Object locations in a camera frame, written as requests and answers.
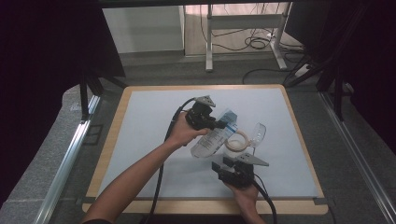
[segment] plastic bottle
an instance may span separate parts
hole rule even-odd
[[[215,154],[225,140],[236,132],[236,118],[235,113],[227,109],[220,117],[220,120],[227,122],[227,126],[224,129],[214,129],[207,135],[202,136],[197,144],[191,148],[191,155],[205,158]]]

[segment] metal bar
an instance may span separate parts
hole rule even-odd
[[[84,72],[82,72],[79,82],[79,96],[81,100],[81,121],[85,121],[90,112],[88,108],[87,80]]]
[[[207,5],[206,72],[213,71],[212,5]]]
[[[212,16],[211,20],[212,30],[278,28],[283,21],[281,14]]]
[[[84,136],[88,130],[88,127],[90,126],[92,114],[96,109],[99,100],[100,97],[98,96],[92,97],[89,105],[90,115],[88,116],[88,119],[85,122],[81,122],[78,125],[76,133],[70,143],[69,148],[66,151],[66,154],[64,155],[64,159],[62,160],[58,172],[56,173],[55,177],[52,180],[52,184],[49,187],[49,191],[47,192],[46,198],[41,204],[41,207],[38,210],[37,216],[35,217],[33,223],[44,224],[50,221],[50,217],[53,213],[56,203],[58,202],[61,196],[61,193],[64,189],[64,184],[66,183],[67,178],[69,177],[70,171],[73,168],[74,162],[78,155]]]
[[[396,209],[391,200],[388,196],[384,188],[382,187],[379,180],[376,178],[374,172],[370,168],[370,165],[367,163],[364,156],[361,154],[361,151],[356,144],[355,140],[353,139],[352,135],[350,134],[347,126],[343,121],[341,121],[337,115],[332,110],[332,100],[328,93],[320,92],[320,98],[322,99],[327,112],[329,113],[332,121],[338,130],[338,132],[343,137],[344,142],[346,143],[346,147],[355,162],[356,166],[358,167],[359,171],[361,172],[361,176],[363,177],[364,181],[366,182],[367,187],[372,192],[375,201],[377,202],[380,210],[382,211],[385,219],[387,220],[388,224],[395,224],[396,223]]]
[[[283,59],[283,56],[280,53],[279,43],[280,43],[280,38],[282,37],[282,34],[283,34],[283,30],[285,29],[286,21],[289,16],[290,4],[291,4],[290,2],[288,2],[286,4],[286,7],[283,10],[281,18],[280,18],[279,26],[277,27],[277,30],[276,30],[275,41],[271,41],[271,43],[270,43],[271,49],[274,53],[274,56],[276,58],[276,61],[277,61],[277,64],[279,65],[280,70],[288,69],[288,67],[286,66],[285,60]]]

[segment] white desk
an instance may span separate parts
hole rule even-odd
[[[268,161],[270,166],[256,167],[255,172],[263,178],[277,212],[326,213],[327,205],[314,204],[314,199],[323,198],[323,193],[287,94],[280,85],[127,88],[87,197],[97,197],[120,172],[158,146],[180,105],[191,97],[208,94],[217,104],[212,116],[230,108],[238,115],[238,128],[247,134],[257,122],[266,125],[267,133],[256,149],[256,156]],[[156,213],[238,214],[231,192],[211,170],[211,162],[221,160],[221,149],[208,159],[195,159],[190,148],[196,141],[165,162]],[[149,198],[154,194],[156,181],[155,175],[126,212],[149,211]],[[265,201],[258,202],[258,208],[260,213],[271,211]]]

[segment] black stand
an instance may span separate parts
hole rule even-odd
[[[351,18],[350,23],[348,24],[346,31],[343,33],[338,45],[336,46],[332,56],[324,63],[310,69],[305,74],[300,77],[295,78],[292,81],[286,81],[284,86],[287,87],[294,87],[299,83],[307,80],[308,78],[312,77],[319,72],[323,72],[319,78],[319,81],[316,85],[318,91],[327,91],[329,87],[332,85],[332,82],[335,80],[334,83],[334,112],[338,116],[340,120],[343,120],[342,113],[341,113],[341,103],[342,103],[342,95],[343,95],[343,77],[341,73],[338,71],[338,66],[341,59],[341,54],[350,40],[353,32],[356,30],[361,18],[363,17],[364,13],[366,12],[368,6],[371,4],[370,0],[360,0],[356,9],[354,10],[353,16]]]

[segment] hand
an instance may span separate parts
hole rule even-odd
[[[224,183],[232,192],[236,203],[241,210],[241,215],[247,223],[265,223],[259,216],[256,208],[256,202],[259,191],[253,185],[247,188],[238,189],[232,185]]]
[[[253,185],[250,185],[247,188],[238,189],[232,185],[224,183],[232,192],[235,197],[236,203],[238,203],[241,212],[244,213],[245,210],[255,210],[256,211],[256,202],[259,195],[259,191]]]
[[[199,135],[209,133],[209,129],[194,130],[186,121],[187,112],[182,112],[178,115],[177,122],[167,139],[167,141],[176,144],[177,147],[186,146],[192,139]]]

